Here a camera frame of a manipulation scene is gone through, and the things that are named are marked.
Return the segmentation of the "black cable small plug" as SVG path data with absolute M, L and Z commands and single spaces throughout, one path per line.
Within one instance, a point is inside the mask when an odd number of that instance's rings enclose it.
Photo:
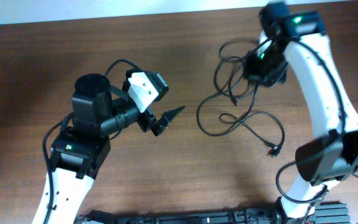
M 258 85 L 253 84 L 254 87 L 252 88 L 251 91 L 245 90 L 244 92 L 238 95 L 235 95 L 233 92 L 234 88 L 238 86 L 238 84 L 241 82 L 241 80 L 244 79 L 244 75 L 246 74 L 246 59 L 248 59 L 248 56 L 243 56 L 243 57 L 239 57 L 235 55 L 224 56 L 220 58 L 220 61 L 214 71 L 213 83 L 214 83 L 214 87 L 218 91 L 218 95 L 229 98 L 235 106 L 239 106 L 238 101 L 240 99 L 245 99 L 250 96 L 252 96 L 252 98 L 254 99 L 255 98 L 254 95 L 257 93 L 257 89 L 258 89 Z M 220 86 L 218 84 L 218 74 L 225 64 L 231 64 L 232 68 L 229 73 L 228 79 L 223 84 L 223 86 Z

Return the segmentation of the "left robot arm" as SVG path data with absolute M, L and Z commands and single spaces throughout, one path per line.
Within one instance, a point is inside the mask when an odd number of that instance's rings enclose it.
M 122 88 L 106 75 L 89 73 L 75 82 L 73 111 L 54 127 L 59 134 L 45 152 L 46 181 L 34 223 L 74 223 L 86 195 L 111 150 L 111 140 L 136 123 L 143 132 L 161 135 L 184 107 L 157 119 L 149 106 L 169 87 L 157 72 L 133 68 Z

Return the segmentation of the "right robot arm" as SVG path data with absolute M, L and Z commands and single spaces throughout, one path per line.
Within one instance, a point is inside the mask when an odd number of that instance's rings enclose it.
M 283 1 L 259 13 L 259 46 L 245 60 L 244 77 L 256 86 L 285 80 L 291 68 L 305 97 L 313 140 L 300 146 L 298 175 L 270 208 L 249 208 L 247 223 L 349 223 L 344 203 L 324 203 L 340 182 L 358 172 L 358 114 L 331 54 L 330 39 L 315 11 L 293 14 Z

